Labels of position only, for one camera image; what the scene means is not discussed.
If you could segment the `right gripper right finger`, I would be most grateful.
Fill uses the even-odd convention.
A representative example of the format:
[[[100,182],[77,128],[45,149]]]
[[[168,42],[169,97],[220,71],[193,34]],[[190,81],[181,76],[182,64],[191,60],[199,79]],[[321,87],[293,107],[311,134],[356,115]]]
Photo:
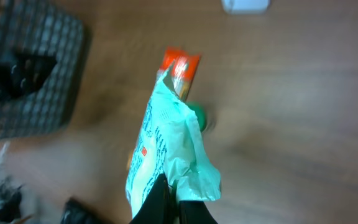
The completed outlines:
[[[180,201],[180,224],[218,224],[203,201]]]

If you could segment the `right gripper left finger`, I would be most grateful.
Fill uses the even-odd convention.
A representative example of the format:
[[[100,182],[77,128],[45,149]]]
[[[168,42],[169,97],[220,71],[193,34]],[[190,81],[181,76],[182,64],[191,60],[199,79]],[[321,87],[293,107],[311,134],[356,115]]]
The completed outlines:
[[[169,224],[170,192],[165,174],[160,174],[145,202],[130,224]]]

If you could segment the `teal snack packet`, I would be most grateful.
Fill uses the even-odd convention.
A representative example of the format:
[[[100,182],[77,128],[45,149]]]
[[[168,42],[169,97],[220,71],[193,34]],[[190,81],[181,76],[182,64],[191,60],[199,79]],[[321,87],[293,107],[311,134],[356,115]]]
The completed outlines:
[[[221,174],[204,149],[197,115],[179,99],[169,70],[157,77],[132,154],[125,191],[133,216],[160,174],[176,202],[221,198]]]

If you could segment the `green lidded Knorr tub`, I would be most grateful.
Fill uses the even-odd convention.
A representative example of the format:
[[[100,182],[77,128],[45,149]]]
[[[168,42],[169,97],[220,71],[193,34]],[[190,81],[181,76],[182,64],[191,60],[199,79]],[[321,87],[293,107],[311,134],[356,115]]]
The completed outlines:
[[[186,105],[189,107],[189,109],[195,112],[200,131],[203,132],[208,125],[208,117],[205,109],[198,103],[187,103]]]

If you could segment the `orange pasta packet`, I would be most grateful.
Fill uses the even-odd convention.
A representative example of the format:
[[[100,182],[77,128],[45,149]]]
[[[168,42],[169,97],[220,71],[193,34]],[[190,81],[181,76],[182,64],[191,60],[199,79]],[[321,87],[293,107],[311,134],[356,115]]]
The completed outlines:
[[[169,47],[166,49],[162,64],[157,70],[157,78],[173,65],[170,72],[173,86],[180,99],[185,101],[189,94],[200,59],[200,54],[190,55],[182,49]]]

